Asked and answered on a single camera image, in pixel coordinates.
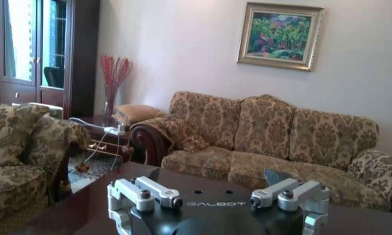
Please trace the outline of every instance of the dark wooden table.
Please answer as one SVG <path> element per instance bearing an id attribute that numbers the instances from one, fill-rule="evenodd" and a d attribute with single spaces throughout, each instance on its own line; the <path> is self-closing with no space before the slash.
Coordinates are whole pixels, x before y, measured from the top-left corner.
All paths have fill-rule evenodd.
<path id="1" fill-rule="evenodd" d="M 116 171 L 103 176 L 68 199 L 48 208 L 16 234 L 116 234 L 115 221 L 108 219 L 107 185 L 111 181 L 139 177 L 154 166 L 127 163 Z M 212 181 L 160 170 L 159 182 L 180 193 L 226 191 L 251 195 L 242 186 Z M 322 228 L 323 235 L 392 235 L 392 213 L 330 205 L 330 224 Z"/>
<path id="2" fill-rule="evenodd" d="M 103 115 L 96 115 L 92 117 L 83 117 L 82 118 L 83 121 L 86 121 L 87 123 L 96 125 L 96 126 L 102 126 L 102 127 L 115 127 L 118 128 L 119 122 L 115 120 L 115 118 L 110 117 L 106 118 Z M 82 124 L 86 129 L 90 131 L 91 137 L 92 137 L 92 142 L 90 144 L 90 148 L 88 151 L 94 152 L 98 151 L 98 153 L 102 154 L 107 154 L 108 156 L 119 156 L 123 158 L 124 162 L 128 161 L 130 159 L 130 154 L 123 152 L 122 147 L 118 146 L 118 141 L 119 141 L 119 145 L 124 146 L 128 144 L 128 131 L 130 131 L 130 127 L 126 128 L 126 132 L 127 134 L 124 136 L 118 136 L 108 133 L 99 145 L 99 142 L 104 136 L 104 131 L 102 128 L 96 128 L 92 126 L 88 126 L 80 122 L 78 122 L 79 124 Z M 144 163 L 144 156 L 142 153 L 134 153 L 132 155 L 132 161 L 138 162 L 138 163 Z"/>

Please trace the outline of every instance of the cabinet handle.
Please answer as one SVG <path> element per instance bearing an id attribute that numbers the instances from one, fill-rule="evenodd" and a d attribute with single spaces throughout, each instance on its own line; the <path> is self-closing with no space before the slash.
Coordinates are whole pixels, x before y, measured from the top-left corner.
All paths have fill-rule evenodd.
<path id="1" fill-rule="evenodd" d="M 107 144 L 104 146 L 98 146 L 99 150 L 107 150 Z"/>
<path id="2" fill-rule="evenodd" d="M 96 148 L 96 146 L 98 146 L 98 143 L 90 144 L 90 148 Z"/>

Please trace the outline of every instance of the curtain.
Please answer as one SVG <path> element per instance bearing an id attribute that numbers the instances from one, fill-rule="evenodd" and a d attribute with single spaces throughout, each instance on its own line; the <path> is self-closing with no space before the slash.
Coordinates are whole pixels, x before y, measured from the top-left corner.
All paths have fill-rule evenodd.
<path id="1" fill-rule="evenodd" d="M 4 1 L 4 75 L 16 77 L 14 33 L 8 0 Z"/>

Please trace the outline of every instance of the picture frame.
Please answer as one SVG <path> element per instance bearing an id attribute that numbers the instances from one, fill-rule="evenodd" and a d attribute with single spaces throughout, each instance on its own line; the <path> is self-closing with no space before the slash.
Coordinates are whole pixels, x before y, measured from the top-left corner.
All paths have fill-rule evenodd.
<path id="1" fill-rule="evenodd" d="M 239 63 L 312 71 L 324 8 L 248 2 Z"/>

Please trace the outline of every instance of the coffee table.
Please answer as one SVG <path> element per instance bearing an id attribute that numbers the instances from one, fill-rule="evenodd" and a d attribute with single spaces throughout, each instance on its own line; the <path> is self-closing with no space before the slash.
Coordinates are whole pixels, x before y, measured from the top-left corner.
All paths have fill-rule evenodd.
<path id="1" fill-rule="evenodd" d="M 15 234 L 116 234 L 115 221 L 108 218 L 107 185 L 111 181 L 139 177 L 154 166 L 127 163 L 104 175 L 68 199 L 48 208 Z M 228 182 L 208 180 L 160 170 L 159 182 L 180 193 L 195 190 L 234 192 L 251 196 L 251 191 Z M 330 224 L 322 228 L 323 235 L 391 234 L 392 213 L 330 205 Z"/>

